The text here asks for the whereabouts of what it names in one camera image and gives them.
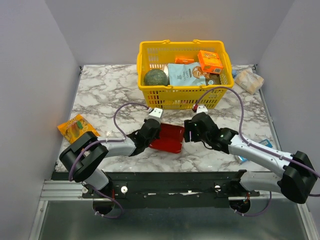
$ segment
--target green round fruit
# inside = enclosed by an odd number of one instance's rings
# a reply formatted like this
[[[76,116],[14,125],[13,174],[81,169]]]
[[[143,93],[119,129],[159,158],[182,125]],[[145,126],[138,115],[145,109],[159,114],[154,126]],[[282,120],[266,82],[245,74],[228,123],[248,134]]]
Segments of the green round fruit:
[[[144,76],[144,84],[146,86],[168,85],[168,77],[161,69],[151,69]]]

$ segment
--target chip bag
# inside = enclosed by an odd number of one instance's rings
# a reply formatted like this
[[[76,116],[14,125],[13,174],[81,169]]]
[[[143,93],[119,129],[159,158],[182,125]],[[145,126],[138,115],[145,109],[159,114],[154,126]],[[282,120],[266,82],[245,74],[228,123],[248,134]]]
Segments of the chip bag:
[[[95,130],[94,127],[80,114],[71,120],[60,124],[58,129],[70,144],[73,144],[85,132],[93,132],[97,137],[100,136],[97,130]]]

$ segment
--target gray wall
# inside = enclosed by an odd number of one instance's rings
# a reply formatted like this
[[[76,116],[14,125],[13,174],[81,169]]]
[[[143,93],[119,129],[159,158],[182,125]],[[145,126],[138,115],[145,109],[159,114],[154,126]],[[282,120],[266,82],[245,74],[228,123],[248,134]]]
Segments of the gray wall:
[[[303,151],[320,171],[320,1],[296,0],[259,62],[263,92],[285,151]],[[320,193],[320,181],[313,193]],[[320,232],[319,198],[308,206]]]
[[[29,237],[79,67],[43,0],[0,1],[0,239]]]
[[[80,64],[134,64],[139,43],[221,40],[256,64],[293,0],[45,0]]]

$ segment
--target yellow basket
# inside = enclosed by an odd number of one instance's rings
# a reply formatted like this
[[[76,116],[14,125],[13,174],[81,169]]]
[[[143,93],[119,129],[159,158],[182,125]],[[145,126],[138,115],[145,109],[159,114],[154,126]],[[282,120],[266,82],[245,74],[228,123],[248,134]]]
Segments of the yellow basket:
[[[145,75],[150,69],[161,69],[163,65],[174,63],[176,57],[194,59],[198,62],[200,50],[219,54],[223,65],[220,74],[221,85],[201,86],[145,86]],[[138,87],[143,92],[146,104],[151,108],[191,109],[199,97],[207,90],[225,86],[232,88],[232,67],[222,41],[193,40],[186,42],[143,41],[136,61]],[[224,96],[226,89],[216,89],[208,93],[201,101],[207,108],[213,109]]]

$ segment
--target marble countertop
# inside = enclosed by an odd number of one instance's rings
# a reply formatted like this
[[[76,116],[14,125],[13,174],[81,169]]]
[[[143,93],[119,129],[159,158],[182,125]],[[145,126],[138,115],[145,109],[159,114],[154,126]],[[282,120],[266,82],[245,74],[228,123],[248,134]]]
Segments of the marble countertop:
[[[240,70],[248,66],[233,66]],[[81,114],[103,137],[121,137],[113,123],[116,109],[127,102],[144,103],[142,92],[137,86],[136,65],[85,65],[76,92],[70,119]],[[237,84],[233,89],[240,94],[244,102],[243,133],[250,139],[260,142],[274,139],[269,127],[264,105],[259,93],[250,95]],[[209,110],[210,116],[218,127],[238,130],[241,117],[239,100],[234,93],[227,91],[215,109]],[[118,125],[127,133],[141,127],[148,112],[139,106],[127,106],[117,115]],[[164,110],[163,123],[184,125],[191,119],[191,110]],[[63,139],[61,152],[69,145]],[[143,153],[133,156],[115,156],[105,158],[99,168],[106,172],[216,172],[267,171],[254,162],[239,164],[233,155],[204,148],[201,142],[183,143],[181,153],[173,154],[147,148]],[[66,172],[66,168],[57,160],[57,172]]]

